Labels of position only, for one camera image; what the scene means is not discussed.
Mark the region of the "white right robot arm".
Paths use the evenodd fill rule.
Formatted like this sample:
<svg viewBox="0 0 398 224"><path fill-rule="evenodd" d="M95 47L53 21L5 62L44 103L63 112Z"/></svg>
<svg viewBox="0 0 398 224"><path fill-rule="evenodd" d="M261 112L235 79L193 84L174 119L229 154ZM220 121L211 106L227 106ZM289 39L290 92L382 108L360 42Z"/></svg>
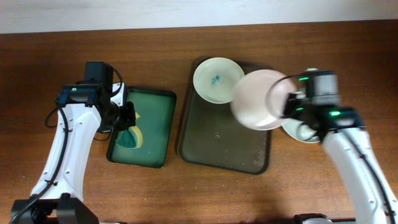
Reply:
<svg viewBox="0 0 398 224"><path fill-rule="evenodd" d="M356 222L397 223L397 198L374 155L363 120L354 108L340 105L336 74L307 70L294 77L304 90L289 94L282 116L314 130L340 173Z"/></svg>

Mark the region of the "white plate with green stain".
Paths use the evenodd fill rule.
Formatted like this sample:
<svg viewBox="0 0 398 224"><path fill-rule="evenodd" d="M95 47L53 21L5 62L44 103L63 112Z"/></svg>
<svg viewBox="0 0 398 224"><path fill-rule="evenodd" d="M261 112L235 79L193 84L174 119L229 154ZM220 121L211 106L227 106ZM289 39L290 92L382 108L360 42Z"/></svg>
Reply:
<svg viewBox="0 0 398 224"><path fill-rule="evenodd" d="M236 62L213 57L199 63L193 73L193 86L204 100L225 104L233 100L233 90L243 77L244 72Z"/></svg>

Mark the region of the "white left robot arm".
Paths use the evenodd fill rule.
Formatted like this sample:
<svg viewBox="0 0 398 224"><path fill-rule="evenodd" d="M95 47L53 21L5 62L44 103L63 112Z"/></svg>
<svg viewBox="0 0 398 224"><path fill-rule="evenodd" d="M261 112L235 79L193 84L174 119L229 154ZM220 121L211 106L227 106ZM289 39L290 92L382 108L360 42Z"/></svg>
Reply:
<svg viewBox="0 0 398 224"><path fill-rule="evenodd" d="M87 62L84 79L65 85L55 101L55 137L44 170L25 200L15 200L11 223L98 223L83 203L83 180L98 133L127 130L136 123L119 72L105 62Z"/></svg>

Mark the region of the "yellow green sponge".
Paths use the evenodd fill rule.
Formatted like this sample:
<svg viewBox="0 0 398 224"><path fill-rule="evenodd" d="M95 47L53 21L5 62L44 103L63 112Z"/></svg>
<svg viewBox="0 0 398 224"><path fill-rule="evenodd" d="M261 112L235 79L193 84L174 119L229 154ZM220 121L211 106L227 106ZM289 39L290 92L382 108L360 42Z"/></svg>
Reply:
<svg viewBox="0 0 398 224"><path fill-rule="evenodd" d="M130 149L139 149L143 144L142 131L137 126L131 126L127 130L121 131L116 139L116 144Z"/></svg>

